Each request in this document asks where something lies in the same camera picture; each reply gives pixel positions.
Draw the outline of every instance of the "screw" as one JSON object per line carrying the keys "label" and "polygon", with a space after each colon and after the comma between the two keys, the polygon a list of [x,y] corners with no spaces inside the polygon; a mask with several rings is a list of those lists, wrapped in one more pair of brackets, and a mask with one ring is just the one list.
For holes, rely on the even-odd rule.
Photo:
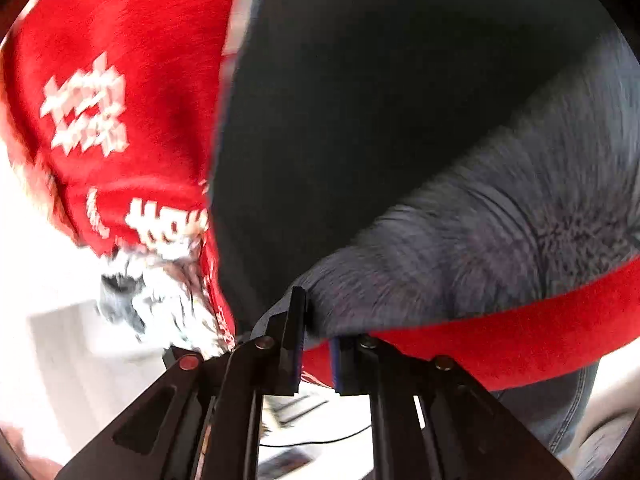
{"label": "screw", "polygon": [[200,366],[200,359],[198,359],[197,355],[189,354],[181,357],[179,363],[182,370],[195,370]]}
{"label": "screw", "polygon": [[433,364],[436,365],[438,370],[443,372],[448,372],[449,370],[453,370],[456,366],[456,362],[449,357],[448,355],[438,355],[433,359]]}
{"label": "screw", "polygon": [[255,347],[259,350],[269,350],[273,348],[276,342],[273,340],[273,337],[269,337],[268,335],[263,335],[255,340]]}
{"label": "screw", "polygon": [[360,346],[366,348],[367,350],[371,350],[378,346],[378,340],[375,337],[371,337],[370,335],[363,335],[358,339]]}

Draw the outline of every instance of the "black fabric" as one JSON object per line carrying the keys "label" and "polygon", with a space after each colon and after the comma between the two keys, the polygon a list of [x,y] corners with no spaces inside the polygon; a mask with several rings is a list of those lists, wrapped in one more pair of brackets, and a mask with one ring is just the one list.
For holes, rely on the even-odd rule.
{"label": "black fabric", "polygon": [[212,186],[239,331],[611,28],[597,0],[262,0]]}

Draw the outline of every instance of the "black cable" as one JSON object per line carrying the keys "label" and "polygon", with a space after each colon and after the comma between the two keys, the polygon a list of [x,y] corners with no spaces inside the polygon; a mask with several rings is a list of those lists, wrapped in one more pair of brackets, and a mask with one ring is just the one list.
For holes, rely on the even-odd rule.
{"label": "black cable", "polygon": [[311,444],[334,444],[335,442],[341,442],[343,440],[347,440],[352,436],[356,436],[361,434],[363,431],[367,431],[371,425],[369,424],[366,428],[362,428],[361,430],[356,431],[355,433],[351,433],[347,436],[342,436],[340,438],[334,438],[333,440],[312,440],[309,442],[296,442],[295,444],[281,444],[279,446],[273,446],[272,444],[263,444],[260,443],[262,447],[296,447],[296,446],[310,446]]}

